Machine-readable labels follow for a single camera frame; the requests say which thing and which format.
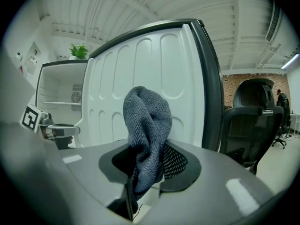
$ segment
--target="black office chair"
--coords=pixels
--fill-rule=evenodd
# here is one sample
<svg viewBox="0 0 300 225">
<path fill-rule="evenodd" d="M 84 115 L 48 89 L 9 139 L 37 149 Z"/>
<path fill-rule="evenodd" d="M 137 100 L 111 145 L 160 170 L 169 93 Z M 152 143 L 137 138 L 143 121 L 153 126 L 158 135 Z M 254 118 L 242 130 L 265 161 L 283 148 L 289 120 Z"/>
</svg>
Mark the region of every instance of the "black office chair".
<svg viewBox="0 0 300 225">
<path fill-rule="evenodd" d="M 274 144 L 280 143 L 283 146 L 283 149 L 285 149 L 286 141 L 282 140 L 280 137 L 281 135 L 288 133 L 289 126 L 291 125 L 291 115 L 290 115 L 290 108 L 288 104 L 289 103 L 287 99 L 286 101 L 277 101 L 277 106 L 283 107 L 283 119 L 277 133 L 278 138 L 274 139 L 272 147 L 274 147 Z"/>
<path fill-rule="evenodd" d="M 275 106 L 273 81 L 249 79 L 238 87 L 233 108 L 224 112 L 220 153 L 256 174 L 257 164 L 280 127 L 283 108 Z"/>
</svg>

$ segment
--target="chair headrest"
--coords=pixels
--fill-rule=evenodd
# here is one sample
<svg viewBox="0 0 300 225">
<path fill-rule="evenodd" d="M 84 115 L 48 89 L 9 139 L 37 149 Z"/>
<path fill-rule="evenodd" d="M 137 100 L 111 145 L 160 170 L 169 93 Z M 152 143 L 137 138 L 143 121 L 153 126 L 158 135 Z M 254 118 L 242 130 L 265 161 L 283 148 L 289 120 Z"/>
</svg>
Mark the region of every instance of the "chair headrest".
<svg viewBox="0 0 300 225">
<path fill-rule="evenodd" d="M 266 78 L 242 81 L 235 92 L 233 106 L 262 106 L 265 109 L 274 107 L 273 85 L 274 82 Z"/>
</svg>

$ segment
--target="potted plant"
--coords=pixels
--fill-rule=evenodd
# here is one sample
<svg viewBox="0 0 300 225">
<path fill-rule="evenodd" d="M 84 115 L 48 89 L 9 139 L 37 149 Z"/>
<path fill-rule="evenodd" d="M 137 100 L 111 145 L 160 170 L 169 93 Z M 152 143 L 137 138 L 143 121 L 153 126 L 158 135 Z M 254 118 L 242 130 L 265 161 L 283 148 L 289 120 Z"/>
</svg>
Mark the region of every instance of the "potted plant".
<svg viewBox="0 0 300 225">
<path fill-rule="evenodd" d="M 85 46 L 71 45 L 72 48 L 69 49 L 71 50 L 72 56 L 69 57 L 69 60 L 86 59 L 89 50 L 87 50 Z"/>
</svg>

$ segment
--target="white ceiling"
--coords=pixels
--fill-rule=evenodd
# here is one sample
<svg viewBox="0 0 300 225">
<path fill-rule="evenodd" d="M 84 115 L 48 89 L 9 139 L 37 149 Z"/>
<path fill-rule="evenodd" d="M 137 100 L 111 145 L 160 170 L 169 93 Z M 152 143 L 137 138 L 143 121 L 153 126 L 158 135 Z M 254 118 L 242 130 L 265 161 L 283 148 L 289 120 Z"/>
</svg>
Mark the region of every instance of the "white ceiling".
<svg viewBox="0 0 300 225">
<path fill-rule="evenodd" d="M 241 69 L 278 69 L 295 51 L 294 44 L 287 45 L 282 46 L 285 53 L 279 54 L 279 50 L 270 49 L 272 44 L 266 40 L 273 0 L 36 1 L 39 18 L 51 18 L 53 46 L 59 58 L 70 56 L 71 43 L 86 45 L 93 52 L 126 31 L 176 18 L 203 21 L 221 69 L 227 74 L 241 73 Z M 262 64 L 266 56 L 271 60 L 277 52 L 274 66 Z"/>
</svg>

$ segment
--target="desk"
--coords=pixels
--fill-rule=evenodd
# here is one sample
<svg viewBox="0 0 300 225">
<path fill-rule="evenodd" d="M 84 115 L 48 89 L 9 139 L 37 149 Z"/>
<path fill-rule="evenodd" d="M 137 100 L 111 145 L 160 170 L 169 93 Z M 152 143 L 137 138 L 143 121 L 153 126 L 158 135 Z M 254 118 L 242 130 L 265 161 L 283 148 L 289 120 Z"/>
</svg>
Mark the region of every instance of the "desk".
<svg viewBox="0 0 300 225">
<path fill-rule="evenodd" d="M 291 114 L 291 127 L 292 129 L 294 129 L 294 135 L 295 132 L 297 131 L 297 134 L 299 132 L 299 128 L 300 128 L 300 114 Z"/>
</svg>

